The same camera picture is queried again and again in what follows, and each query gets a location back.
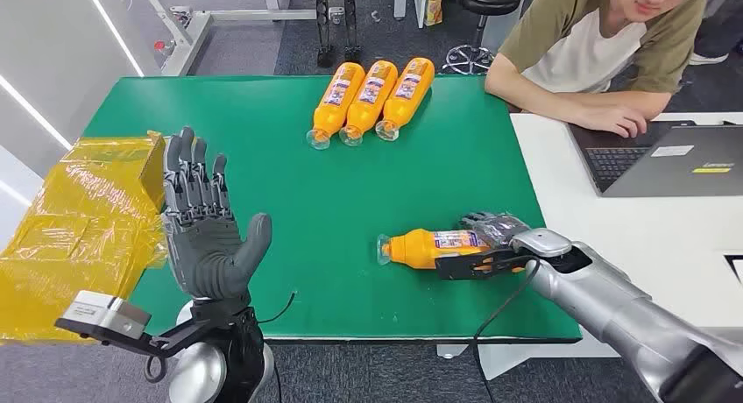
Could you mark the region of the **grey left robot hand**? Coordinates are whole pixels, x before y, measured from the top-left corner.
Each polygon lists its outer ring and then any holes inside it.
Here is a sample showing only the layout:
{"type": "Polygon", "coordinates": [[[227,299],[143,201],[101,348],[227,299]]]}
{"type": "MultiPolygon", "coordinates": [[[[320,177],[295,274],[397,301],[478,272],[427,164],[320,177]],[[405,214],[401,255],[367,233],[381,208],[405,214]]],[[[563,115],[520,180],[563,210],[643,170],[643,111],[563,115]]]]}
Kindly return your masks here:
{"type": "Polygon", "coordinates": [[[206,163],[207,143],[185,126],[166,141],[165,207],[161,214],[169,264],[195,300],[245,298],[272,241],[272,218],[257,213],[241,237],[230,205],[226,157],[206,163]]]}

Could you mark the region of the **person's right hand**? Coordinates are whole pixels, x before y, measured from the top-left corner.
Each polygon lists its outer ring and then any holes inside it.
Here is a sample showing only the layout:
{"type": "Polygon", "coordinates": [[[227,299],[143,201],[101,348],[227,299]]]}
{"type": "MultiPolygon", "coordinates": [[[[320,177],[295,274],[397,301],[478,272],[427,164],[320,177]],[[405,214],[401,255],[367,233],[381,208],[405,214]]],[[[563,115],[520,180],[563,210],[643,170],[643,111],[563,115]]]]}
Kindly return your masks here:
{"type": "Polygon", "coordinates": [[[586,106],[576,125],[588,130],[611,132],[622,138],[636,138],[647,132],[645,117],[623,106],[586,106]]]}

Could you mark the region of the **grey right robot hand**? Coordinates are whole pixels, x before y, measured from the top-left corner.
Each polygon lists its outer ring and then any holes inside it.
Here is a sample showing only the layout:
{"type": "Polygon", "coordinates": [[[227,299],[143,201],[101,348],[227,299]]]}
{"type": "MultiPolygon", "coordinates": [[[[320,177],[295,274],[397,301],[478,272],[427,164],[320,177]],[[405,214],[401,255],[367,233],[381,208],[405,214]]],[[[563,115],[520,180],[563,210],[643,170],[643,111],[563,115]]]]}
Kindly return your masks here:
{"type": "Polygon", "coordinates": [[[471,212],[459,220],[458,226],[473,231],[492,249],[506,248],[515,235],[530,230],[526,223],[508,213],[471,212]]]}

